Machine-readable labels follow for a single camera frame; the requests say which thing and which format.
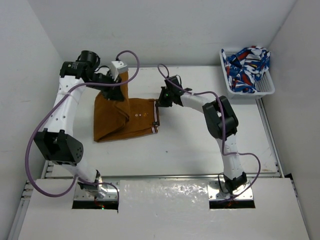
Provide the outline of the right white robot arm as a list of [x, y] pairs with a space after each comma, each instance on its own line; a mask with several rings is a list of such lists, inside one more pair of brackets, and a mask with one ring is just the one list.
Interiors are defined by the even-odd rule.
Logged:
[[224, 193], [232, 194], [247, 182], [247, 175], [238, 155], [236, 133], [239, 121], [229, 100], [220, 96], [214, 101], [203, 95], [190, 93], [182, 88], [177, 76], [164, 80], [165, 86], [157, 101], [159, 107], [168, 108], [173, 104], [194, 109], [204, 115], [210, 135], [216, 139], [223, 162]]

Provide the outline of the brown trousers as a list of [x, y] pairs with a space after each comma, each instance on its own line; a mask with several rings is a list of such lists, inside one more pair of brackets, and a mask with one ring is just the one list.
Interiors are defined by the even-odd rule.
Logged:
[[130, 98], [128, 85], [120, 86], [123, 101], [107, 100], [99, 93], [94, 101], [93, 140], [97, 143], [124, 140], [158, 133], [156, 100]]

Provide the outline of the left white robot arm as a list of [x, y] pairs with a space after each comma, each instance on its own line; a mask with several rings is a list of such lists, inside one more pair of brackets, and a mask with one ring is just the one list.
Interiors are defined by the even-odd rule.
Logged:
[[116, 58], [103, 74], [96, 72], [100, 62], [95, 52], [83, 50], [75, 61], [62, 64], [53, 109], [32, 133], [25, 153], [27, 167], [31, 145], [35, 143], [46, 160], [66, 169], [79, 186], [96, 199], [107, 195], [109, 183], [88, 164], [83, 144], [74, 138], [77, 107], [86, 87], [99, 90], [106, 100], [120, 100], [120, 87], [128, 82], [127, 78], [121, 77], [128, 71], [126, 63]]

